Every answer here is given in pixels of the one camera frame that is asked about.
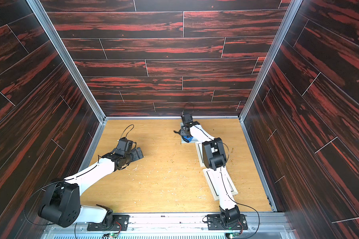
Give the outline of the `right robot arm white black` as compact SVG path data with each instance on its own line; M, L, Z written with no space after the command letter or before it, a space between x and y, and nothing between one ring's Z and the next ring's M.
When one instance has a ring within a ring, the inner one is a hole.
M197 121L183 122L181 129L175 133L179 134L186 142L195 138L200 143L203 164L211 176L211 182L218 194L221 224L226 228L239 225L241 214L237 203L233 201L228 183L226 170L228 156L224 150L222 139L208 134Z

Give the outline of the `light green picture frame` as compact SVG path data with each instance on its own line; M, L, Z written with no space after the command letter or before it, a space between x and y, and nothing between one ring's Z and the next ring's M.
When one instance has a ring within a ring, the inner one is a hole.
M190 134L190 128L194 125L198 125L198 121L190 122L188 124L182 124L179 135L181 136L182 140L186 143L190 143L193 139L193 136Z

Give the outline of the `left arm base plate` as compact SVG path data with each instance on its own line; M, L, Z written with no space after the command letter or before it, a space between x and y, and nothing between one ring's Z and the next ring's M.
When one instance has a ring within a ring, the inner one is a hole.
M106 216L101 223L88 223L87 231L126 231L129 225L129 215L113 214Z

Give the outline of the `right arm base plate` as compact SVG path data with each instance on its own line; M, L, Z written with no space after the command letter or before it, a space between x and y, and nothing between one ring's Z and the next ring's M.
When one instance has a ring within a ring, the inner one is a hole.
M232 221L223 219L221 214L208 214L202 221L207 224L210 231L248 230L247 221L243 214L240 214L238 219Z

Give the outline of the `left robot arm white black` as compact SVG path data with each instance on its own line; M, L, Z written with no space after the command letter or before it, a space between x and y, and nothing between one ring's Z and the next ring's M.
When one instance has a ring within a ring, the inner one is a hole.
M38 216L63 228L75 223L90 223L98 230L111 229L115 224L113 210L101 205L85 206L81 204L80 197L103 177L122 170L143 157L140 147L132 149L125 157L108 153L81 172L53 180L45 187Z

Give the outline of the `blue microfiber cloth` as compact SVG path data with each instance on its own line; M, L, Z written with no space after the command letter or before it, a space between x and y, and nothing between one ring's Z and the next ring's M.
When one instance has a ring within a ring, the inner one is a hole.
M186 143L190 143L193 140L192 136L182 136L181 138Z

